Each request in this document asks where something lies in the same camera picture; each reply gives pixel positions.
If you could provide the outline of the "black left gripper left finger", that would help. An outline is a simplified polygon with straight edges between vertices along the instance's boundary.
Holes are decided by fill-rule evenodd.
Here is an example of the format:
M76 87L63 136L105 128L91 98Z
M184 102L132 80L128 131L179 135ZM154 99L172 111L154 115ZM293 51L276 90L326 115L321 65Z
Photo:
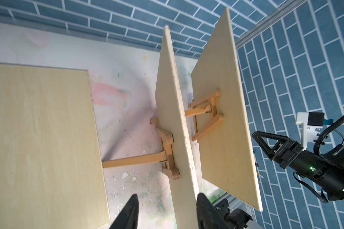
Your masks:
M138 218L139 200L137 194L133 194L110 226L110 229L137 229Z

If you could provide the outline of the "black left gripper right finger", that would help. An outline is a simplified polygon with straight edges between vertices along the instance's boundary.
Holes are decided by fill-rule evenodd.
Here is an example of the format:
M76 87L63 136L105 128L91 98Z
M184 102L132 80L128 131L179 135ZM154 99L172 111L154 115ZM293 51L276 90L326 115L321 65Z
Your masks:
M199 193L196 202L199 229L228 229L224 216L226 212L217 209L204 193Z

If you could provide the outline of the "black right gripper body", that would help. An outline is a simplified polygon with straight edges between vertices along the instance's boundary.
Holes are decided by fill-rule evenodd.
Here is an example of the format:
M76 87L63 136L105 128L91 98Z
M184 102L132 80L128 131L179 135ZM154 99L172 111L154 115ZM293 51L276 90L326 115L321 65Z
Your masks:
M278 159L283 169L290 167L301 177L309 179L318 179L327 171L325 161L316 154L304 150L296 141L281 145L278 149Z

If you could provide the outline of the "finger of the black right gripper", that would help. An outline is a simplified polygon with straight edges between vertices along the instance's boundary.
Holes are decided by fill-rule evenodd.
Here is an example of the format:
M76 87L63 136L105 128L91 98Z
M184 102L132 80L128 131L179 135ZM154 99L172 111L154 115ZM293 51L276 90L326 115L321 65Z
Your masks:
M287 136L261 131L254 132L252 137L270 160L278 159L286 150L289 142ZM276 141L273 147L268 144L270 140Z

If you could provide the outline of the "plywood board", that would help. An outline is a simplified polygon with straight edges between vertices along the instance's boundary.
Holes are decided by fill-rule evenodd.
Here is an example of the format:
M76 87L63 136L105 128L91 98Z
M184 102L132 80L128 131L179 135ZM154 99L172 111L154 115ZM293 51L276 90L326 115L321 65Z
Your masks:
M0 64L0 229L106 229L86 71Z
M177 228L197 229L199 187L169 26L163 29L155 100L159 126L172 134L174 167L180 175L169 179Z
M194 99L214 90L224 120L197 140L202 178L263 211L229 9L224 9L191 74ZM199 115L202 128L209 115Z

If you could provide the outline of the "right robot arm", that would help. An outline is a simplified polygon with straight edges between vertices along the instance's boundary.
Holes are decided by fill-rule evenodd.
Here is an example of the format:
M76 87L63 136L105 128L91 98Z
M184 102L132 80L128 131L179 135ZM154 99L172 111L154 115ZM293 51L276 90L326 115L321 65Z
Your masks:
M304 150L300 143L287 136L256 131L252 137L271 161L283 169L292 168L296 181L322 203L344 199L344 169Z

